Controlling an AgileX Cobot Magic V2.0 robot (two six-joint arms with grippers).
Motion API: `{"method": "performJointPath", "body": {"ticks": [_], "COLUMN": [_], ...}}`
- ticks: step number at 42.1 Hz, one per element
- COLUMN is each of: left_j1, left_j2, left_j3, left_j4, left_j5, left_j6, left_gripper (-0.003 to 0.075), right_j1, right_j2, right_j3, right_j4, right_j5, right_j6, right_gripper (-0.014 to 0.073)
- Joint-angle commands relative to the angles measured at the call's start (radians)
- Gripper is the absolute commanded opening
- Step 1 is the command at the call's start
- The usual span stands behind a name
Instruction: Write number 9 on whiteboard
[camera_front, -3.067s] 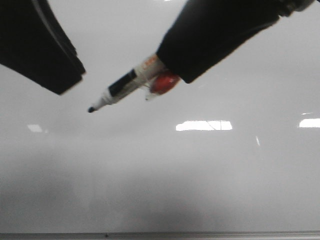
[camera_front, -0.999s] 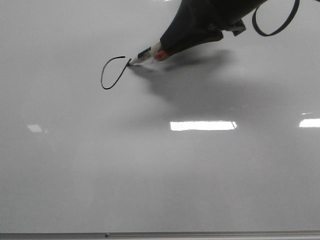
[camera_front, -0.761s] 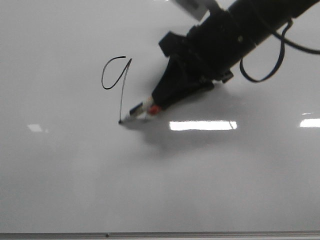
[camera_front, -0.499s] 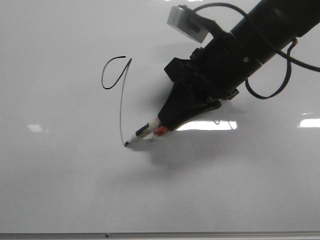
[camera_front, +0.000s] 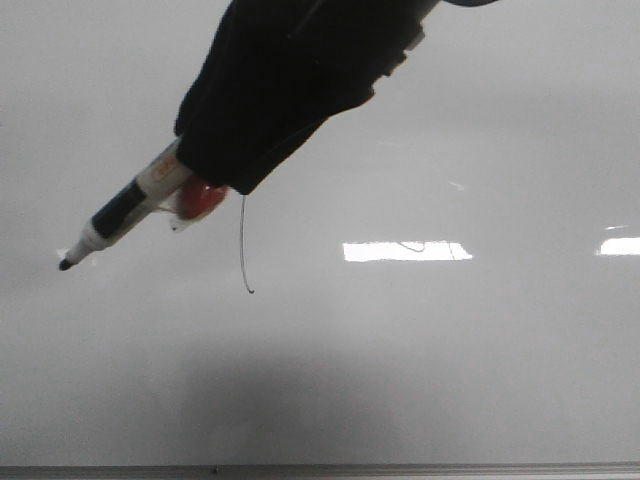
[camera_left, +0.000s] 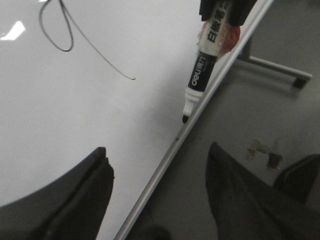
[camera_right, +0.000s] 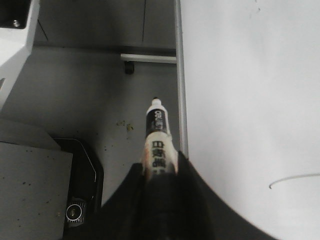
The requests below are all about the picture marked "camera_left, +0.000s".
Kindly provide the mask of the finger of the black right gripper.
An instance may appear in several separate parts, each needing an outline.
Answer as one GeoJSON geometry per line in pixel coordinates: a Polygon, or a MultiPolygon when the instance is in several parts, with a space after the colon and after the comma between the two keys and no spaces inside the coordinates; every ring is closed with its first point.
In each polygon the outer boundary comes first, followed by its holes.
{"type": "Polygon", "coordinates": [[[201,21],[207,21],[212,12],[214,7],[217,4],[217,0],[201,0],[199,5],[199,15],[201,16],[201,21]]]}
{"type": "Polygon", "coordinates": [[[242,26],[257,0],[233,0],[229,23],[232,26],[242,26]]]}

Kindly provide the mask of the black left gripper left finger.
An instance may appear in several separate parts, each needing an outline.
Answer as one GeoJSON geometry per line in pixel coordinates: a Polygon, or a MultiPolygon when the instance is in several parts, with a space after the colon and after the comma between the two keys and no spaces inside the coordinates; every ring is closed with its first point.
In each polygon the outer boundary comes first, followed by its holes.
{"type": "Polygon", "coordinates": [[[45,187],[0,208],[2,240],[95,240],[114,170],[104,147],[45,187]]]}

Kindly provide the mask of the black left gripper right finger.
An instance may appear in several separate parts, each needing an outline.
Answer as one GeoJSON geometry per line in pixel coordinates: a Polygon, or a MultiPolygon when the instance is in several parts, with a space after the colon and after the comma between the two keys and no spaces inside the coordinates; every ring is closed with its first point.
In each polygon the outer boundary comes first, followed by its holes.
{"type": "Polygon", "coordinates": [[[318,240],[320,215],[269,187],[217,143],[205,187],[220,240],[318,240]]]}

